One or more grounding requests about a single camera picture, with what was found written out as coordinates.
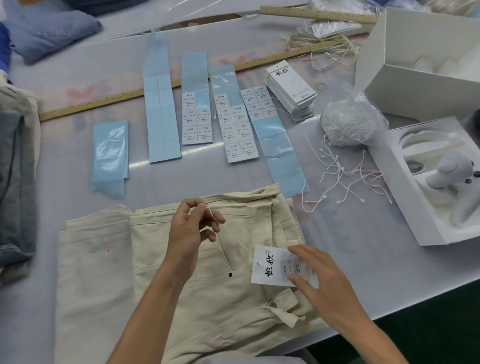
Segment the white box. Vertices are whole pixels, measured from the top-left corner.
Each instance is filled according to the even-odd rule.
[[[359,51],[355,89],[385,113],[463,118],[480,109],[479,35],[477,19],[386,8]],[[433,73],[414,70],[421,57]],[[439,74],[447,60],[456,69]]]
[[[456,195],[435,190],[425,183],[436,172],[445,151],[460,150],[480,170],[480,149],[455,117],[427,121],[388,132],[389,145],[369,146],[368,150],[410,229],[420,245],[442,245],[480,236],[477,210],[461,227],[449,221]],[[424,171],[412,175],[407,160],[424,164]]]

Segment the yellow measuring stick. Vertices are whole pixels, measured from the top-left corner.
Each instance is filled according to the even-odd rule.
[[[284,8],[279,6],[261,6],[260,14],[337,22],[356,22],[360,24],[377,23],[377,16],[371,14],[352,14],[348,12],[329,12],[326,10]]]
[[[322,51],[323,49],[328,49],[332,46],[336,46],[342,43],[343,43],[343,40],[341,39],[325,40],[323,42],[314,44],[312,46],[289,50],[287,52],[274,54],[272,56],[262,57],[256,60],[236,64],[235,71],[236,72],[245,71],[245,70],[249,70],[249,69],[263,66],[266,64],[287,60],[289,58],[293,58],[296,56],[301,56],[302,54]],[[176,88],[180,86],[181,86],[181,80],[172,80],[172,88]],[[62,118],[68,115],[78,114],[83,111],[93,110],[93,109],[101,108],[104,106],[113,105],[119,102],[132,100],[134,98],[142,97],[143,95],[144,95],[144,89],[140,88],[138,90],[127,91],[127,92],[122,92],[121,94],[107,96],[95,101],[82,102],[80,104],[68,106],[66,108],[42,112],[39,114],[39,117],[40,117],[40,121],[49,121],[53,119]]]

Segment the person's right hand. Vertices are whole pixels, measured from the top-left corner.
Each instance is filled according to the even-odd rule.
[[[326,323],[344,337],[372,323],[345,273],[328,253],[307,245],[289,246],[288,250],[317,273],[320,283],[317,290],[297,275],[290,274],[288,279],[305,295]]]

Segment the white tabletop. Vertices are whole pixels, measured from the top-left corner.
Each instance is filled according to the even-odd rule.
[[[183,51],[206,50],[210,65],[242,62],[279,52],[283,48],[278,42],[280,35],[290,34],[300,24],[299,19],[257,16],[165,32],[172,74],[178,72]],[[32,68],[30,73],[28,70],[20,73],[14,68],[13,81],[38,91],[47,100],[45,109],[61,107],[141,87],[144,51],[142,36],[75,47]],[[327,90],[319,92],[316,99],[318,110],[330,101],[342,99],[342,83],[353,82],[352,70],[345,66],[316,73],[309,61],[290,62],[313,87],[317,82],[327,84]],[[265,77],[264,69],[239,73],[240,88],[261,85]],[[174,91],[174,98],[179,116],[179,89]],[[319,148],[320,125],[315,121],[295,124],[285,114],[279,115],[312,188],[307,197],[318,198],[332,179],[318,184],[325,167],[303,136],[308,136],[312,145]],[[122,203],[132,210],[186,197],[251,191],[273,183],[260,148],[257,160],[227,163],[215,120],[213,145],[182,147],[182,159],[149,165],[142,98],[44,123],[37,169],[38,252],[30,277],[0,289],[2,364],[53,362],[57,234],[64,220],[118,203],[90,192],[88,183],[92,127],[114,120],[129,121],[130,179]],[[400,118],[395,121],[398,125],[406,122]],[[361,147],[336,148],[336,153],[346,169],[356,166],[361,159]],[[374,168],[368,153],[365,166]],[[384,316],[480,277],[478,242],[420,247],[396,204],[389,204],[385,196],[362,184],[355,185],[353,190],[365,200],[364,204],[354,196],[336,204],[344,194],[339,188],[311,214],[302,210],[299,196],[294,201],[307,244],[333,256],[371,317]],[[291,352],[331,334],[330,330],[311,333],[269,353]]]

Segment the dark blue fabric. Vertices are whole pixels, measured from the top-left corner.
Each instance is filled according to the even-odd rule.
[[[65,0],[72,8],[93,16],[126,9],[148,0]]]
[[[12,50],[10,49],[10,36],[7,27],[0,23],[0,70],[6,73],[10,70],[10,56]]]
[[[97,19],[70,10],[60,0],[43,0],[28,6],[21,6],[17,0],[3,0],[3,8],[11,48],[27,64],[102,29]]]

